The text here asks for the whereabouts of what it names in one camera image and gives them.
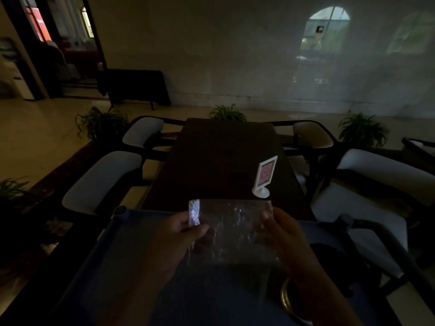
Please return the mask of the person's left hand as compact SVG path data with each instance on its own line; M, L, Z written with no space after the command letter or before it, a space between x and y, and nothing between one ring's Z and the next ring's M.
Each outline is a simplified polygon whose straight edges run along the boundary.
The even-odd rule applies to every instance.
M181 231L189 226L187 211L166 218L157 228L148 247L145 269L177 268L189 247L195 242L182 242Z

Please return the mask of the person's right hand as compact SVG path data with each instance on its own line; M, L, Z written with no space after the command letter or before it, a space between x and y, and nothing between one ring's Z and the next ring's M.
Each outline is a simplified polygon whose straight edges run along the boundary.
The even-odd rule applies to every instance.
M264 231L262 221L260 227L264 234L264 245L276 253L280 263L288 275L290 267L320 264L308 243L305 232L302 230L297 220L286 214L284 211L282 236L268 235Z

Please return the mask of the clear plastic bag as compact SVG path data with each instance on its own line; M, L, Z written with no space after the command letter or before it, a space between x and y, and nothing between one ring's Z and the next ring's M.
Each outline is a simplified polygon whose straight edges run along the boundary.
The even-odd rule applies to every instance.
M268 200L194 199L188 202L190 227L208 225L206 234L188 250L187 264L277 266L276 253L266 246L262 212L273 215Z

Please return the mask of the person's left forearm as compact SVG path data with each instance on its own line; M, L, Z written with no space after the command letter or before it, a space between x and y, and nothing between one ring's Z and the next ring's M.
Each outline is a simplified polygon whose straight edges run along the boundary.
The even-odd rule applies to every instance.
M156 300L176 272L170 269L145 269L127 294L102 311L96 326L148 326Z

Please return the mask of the person's right forearm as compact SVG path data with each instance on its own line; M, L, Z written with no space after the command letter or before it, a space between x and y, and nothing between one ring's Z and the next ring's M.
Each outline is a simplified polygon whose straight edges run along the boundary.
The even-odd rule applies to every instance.
M313 326L364 326L320 264L290 267L289 275Z

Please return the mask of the white table sign stand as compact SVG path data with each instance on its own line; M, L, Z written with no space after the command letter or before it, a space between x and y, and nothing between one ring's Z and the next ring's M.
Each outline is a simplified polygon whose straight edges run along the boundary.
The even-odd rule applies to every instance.
M270 192L266 186L272 181L277 159L278 156L275 155L274 157L269 158L258 165L252 193L260 199L265 199L270 195Z

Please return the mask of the dark wooden table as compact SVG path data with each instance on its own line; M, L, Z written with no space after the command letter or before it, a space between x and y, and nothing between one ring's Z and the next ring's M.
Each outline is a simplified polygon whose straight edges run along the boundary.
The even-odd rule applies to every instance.
M259 200L252 193L258 166L274 156L266 200L297 220L315 221L267 122L187 119L140 209L175 213L186 211L193 199Z

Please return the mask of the gold bangle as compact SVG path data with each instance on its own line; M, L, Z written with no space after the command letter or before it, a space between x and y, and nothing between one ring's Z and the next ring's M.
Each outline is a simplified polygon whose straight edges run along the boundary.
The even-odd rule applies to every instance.
M303 297L290 277L285 279L280 288L280 301L286 313L296 324L313 326Z

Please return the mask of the blue fabric cart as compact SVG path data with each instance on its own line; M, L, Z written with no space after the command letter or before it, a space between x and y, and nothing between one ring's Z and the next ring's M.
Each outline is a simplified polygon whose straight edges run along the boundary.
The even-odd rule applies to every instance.
M50 326L96 326L102 311L124 297L145 270L158 226L173 213L118 207L56 307ZM318 262L364 326L401 326L371 274L356 235L387 249L435 316L435 288L384 226L341 214L334 222L298 221ZM269 265L187 264L188 251L160 292L148 326L299 326L280 301L290 277Z

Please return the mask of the black chair with white cushion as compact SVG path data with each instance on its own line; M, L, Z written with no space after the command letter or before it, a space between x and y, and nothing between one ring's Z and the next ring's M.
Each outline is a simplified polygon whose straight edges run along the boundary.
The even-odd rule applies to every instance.
M130 189L146 188L151 183L143 178L141 155L126 151L108 153L66 192L58 217L72 223L102 225Z
M179 132L164 132L164 125L184 126L186 121L155 116L140 116L128 126L118 146L120 151L136 153L145 159L164 161L167 151L156 150L156 147L172 147Z
M275 129L290 127L292 134L279 134L285 154L296 175L316 175L321 157L333 155L338 142L325 126L313 120L271 121Z
M421 158L435 162L435 142L404 137L401 140L406 149Z
M421 268L435 262L435 170L362 149L322 161L311 208L317 221L341 214L378 223L407 251L417 251Z

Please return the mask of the green potted plant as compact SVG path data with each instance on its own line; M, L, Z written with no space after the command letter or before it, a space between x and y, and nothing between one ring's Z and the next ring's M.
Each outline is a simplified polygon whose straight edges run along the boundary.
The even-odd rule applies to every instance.
M209 113L208 118L211 120L247 121L246 116L236 109L235 104L230 106L215 105L215 108Z
M0 204L14 202L24 197L28 192L30 181L24 181L23 177L0 180Z
M382 148L389 135L389 129L376 121L375 115L362 113L350 114L340 121L339 140L349 147L357 149Z
M84 115L75 116L75 124L79 137L101 145L120 142L129 128L129 120L117 109L101 111L92 107Z

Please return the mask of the table with black cloth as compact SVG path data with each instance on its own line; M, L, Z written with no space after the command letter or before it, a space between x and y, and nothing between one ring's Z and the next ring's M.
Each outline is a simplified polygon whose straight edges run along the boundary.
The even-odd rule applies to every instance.
M97 89L113 104L124 100L170 106L164 75L158 70L107 69L96 75Z

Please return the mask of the arched window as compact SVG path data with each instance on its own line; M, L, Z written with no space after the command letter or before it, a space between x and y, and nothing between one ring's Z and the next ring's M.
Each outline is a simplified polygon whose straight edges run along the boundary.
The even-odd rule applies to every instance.
M340 6L328 6L311 15L305 25L300 50L339 53L345 43L350 15Z

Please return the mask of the white cabinet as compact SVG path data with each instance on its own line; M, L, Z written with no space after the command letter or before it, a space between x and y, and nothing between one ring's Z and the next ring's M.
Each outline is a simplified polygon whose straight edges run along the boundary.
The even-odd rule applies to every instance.
M35 100L22 69L26 68L21 53L13 40L8 37L0 37L0 55L3 58L9 77L24 100Z

